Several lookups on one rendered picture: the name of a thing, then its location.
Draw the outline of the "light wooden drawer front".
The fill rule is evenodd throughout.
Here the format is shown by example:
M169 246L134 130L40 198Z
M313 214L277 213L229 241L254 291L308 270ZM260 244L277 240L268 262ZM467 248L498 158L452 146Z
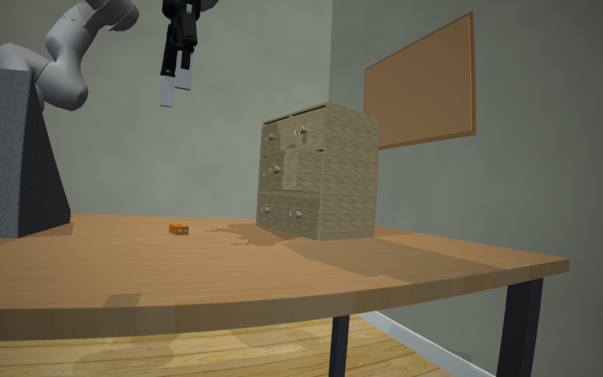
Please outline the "light wooden drawer front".
M322 169L323 152L320 151L291 148L269 152L265 164L265 189L321 192Z
M319 196L288 196L284 230L319 238Z
M323 147L325 108L296 115L291 120L290 148Z
M261 173L260 173L260 186L259 189L265 189L265 162L266 159L261 161Z
M287 149L288 127L289 118L266 124L263 127L261 155L266 155L266 152Z
M283 229L283 208L284 195L261 193L258 199L258 224Z

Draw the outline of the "orange nine-volt battery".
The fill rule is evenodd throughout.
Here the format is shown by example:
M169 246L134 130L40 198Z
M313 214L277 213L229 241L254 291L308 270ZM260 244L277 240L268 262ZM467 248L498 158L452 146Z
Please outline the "orange nine-volt battery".
M186 225L170 225L169 232L176 235L188 235L188 226Z

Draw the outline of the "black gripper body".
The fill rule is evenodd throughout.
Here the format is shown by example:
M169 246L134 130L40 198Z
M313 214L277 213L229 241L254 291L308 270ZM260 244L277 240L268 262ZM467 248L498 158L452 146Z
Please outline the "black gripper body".
M199 19L201 1L200 0L163 0L162 11L165 17L168 19L175 19L177 26L181 27L181 4L187 3L196 7L196 20ZM171 41L177 43L176 34L171 33Z

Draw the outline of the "small wooden chest of drawers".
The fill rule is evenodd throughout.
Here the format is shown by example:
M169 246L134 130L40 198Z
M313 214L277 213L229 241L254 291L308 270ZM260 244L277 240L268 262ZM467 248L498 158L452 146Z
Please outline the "small wooden chest of drawers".
M347 240L375 237L375 215L378 185L378 150L380 118L331 102L314 105L262 122L263 127L289 118L287 149L290 143L292 116L325 108L323 147L307 148L323 152L321 192L300 192L259 189L260 193L284 195L283 229L256 225L313 240ZM319 196L319 238L284 230L286 200L289 196Z

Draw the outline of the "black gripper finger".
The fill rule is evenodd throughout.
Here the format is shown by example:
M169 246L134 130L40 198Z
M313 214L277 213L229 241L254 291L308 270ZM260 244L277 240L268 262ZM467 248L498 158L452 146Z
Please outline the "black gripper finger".
M160 99L159 106L164 107L173 107L173 99L174 99L174 80L175 80L175 70L177 63L177 51L175 50L175 42L171 41L171 33L172 27L170 24L167 29L166 36L166 46L163 55L163 65L160 75L161 79L161 89L160 89ZM166 57L166 58L165 58ZM166 71L167 70L167 71Z
M196 32L196 7L182 2L181 27L177 26L175 19L171 19L170 26L173 28L173 33L177 36L178 43L175 45L175 50L178 51L174 88L190 90L192 84L194 46L198 43Z

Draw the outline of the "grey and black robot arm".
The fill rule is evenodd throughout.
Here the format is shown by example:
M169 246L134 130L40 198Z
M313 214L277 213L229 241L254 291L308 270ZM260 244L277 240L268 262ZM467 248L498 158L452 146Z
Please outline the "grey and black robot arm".
M81 61L97 32L125 31L135 25L139 11L130 0L85 0L69 9L46 35L46 48L56 62L6 43L0 46L0 68L32 71L39 103L74 111L88 97ZM92 8L91 8L92 7Z

